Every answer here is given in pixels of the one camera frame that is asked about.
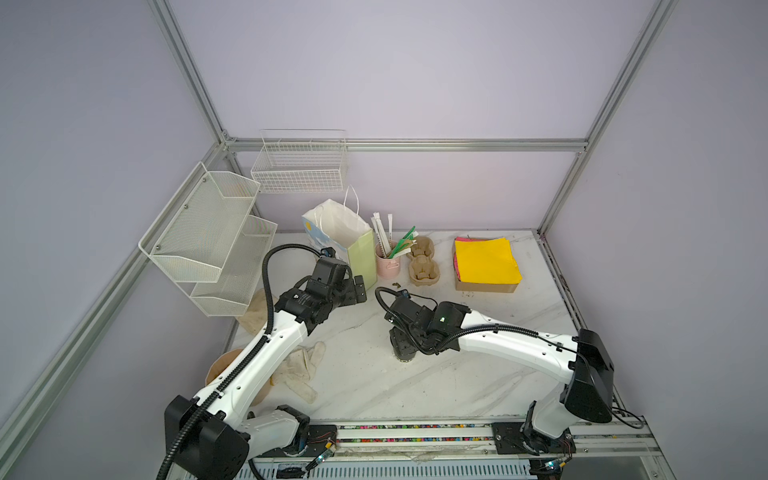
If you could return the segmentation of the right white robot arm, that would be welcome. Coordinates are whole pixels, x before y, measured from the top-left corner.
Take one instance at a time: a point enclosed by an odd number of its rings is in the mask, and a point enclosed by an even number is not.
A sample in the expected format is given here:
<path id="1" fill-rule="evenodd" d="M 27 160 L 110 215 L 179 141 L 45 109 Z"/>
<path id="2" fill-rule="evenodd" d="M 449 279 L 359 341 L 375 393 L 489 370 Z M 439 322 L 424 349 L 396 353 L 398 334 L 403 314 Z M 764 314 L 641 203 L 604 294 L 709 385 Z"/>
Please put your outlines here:
<path id="1" fill-rule="evenodd" d="M 394 349 L 439 355 L 474 352 L 518 363 L 556 381 L 547 395 L 530 404 L 520 426 L 519 447 L 548 453 L 579 421 L 607 424 L 613 419 L 614 365 L 597 332 L 553 334 L 497 321 L 466 305 L 420 305 L 405 290 L 378 288 L 376 301 L 392 324 Z"/>

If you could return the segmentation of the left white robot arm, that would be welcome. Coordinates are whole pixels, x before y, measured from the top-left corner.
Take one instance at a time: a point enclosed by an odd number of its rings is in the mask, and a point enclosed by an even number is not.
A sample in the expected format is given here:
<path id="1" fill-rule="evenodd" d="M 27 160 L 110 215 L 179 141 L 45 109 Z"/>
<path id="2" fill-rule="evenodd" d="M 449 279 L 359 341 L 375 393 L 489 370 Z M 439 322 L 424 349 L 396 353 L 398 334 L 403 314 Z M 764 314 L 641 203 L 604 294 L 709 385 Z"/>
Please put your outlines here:
<path id="1" fill-rule="evenodd" d="M 251 459 L 272 450 L 302 452 L 309 418 L 289 406 L 249 417 L 253 400 L 278 367 L 340 307 L 367 299 L 364 279 L 340 259 L 319 254 L 313 272 L 267 300 L 261 334 L 192 398 L 177 396 L 164 413 L 166 454 L 157 474 L 179 466 L 198 479 L 233 479 Z"/>

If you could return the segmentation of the paper coffee cup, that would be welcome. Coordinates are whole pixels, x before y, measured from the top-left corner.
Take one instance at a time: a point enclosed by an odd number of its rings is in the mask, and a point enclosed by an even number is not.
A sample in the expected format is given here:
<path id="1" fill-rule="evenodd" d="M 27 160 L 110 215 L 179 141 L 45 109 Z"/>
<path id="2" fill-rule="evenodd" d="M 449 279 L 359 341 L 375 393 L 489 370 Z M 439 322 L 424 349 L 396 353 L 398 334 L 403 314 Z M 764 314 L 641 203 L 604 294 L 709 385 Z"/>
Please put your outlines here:
<path id="1" fill-rule="evenodd" d="M 389 331 L 390 344 L 394 355 L 401 362 L 410 362 L 419 353 L 418 348 L 412 343 L 409 336 L 397 327 Z"/>

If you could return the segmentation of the painted paper gift bag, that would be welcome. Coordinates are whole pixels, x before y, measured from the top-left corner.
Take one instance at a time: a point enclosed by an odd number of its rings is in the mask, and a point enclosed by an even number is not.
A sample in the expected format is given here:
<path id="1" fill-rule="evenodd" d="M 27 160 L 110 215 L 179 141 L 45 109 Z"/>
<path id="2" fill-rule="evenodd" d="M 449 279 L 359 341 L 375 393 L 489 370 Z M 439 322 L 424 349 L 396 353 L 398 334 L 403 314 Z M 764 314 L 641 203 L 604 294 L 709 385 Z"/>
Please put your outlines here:
<path id="1" fill-rule="evenodd" d="M 348 186 L 344 200 L 326 200 L 302 215 L 310 243 L 317 249 L 331 247 L 355 276 L 362 276 L 366 289 L 377 281 L 376 242 L 371 226 L 359 215 L 356 190 Z"/>

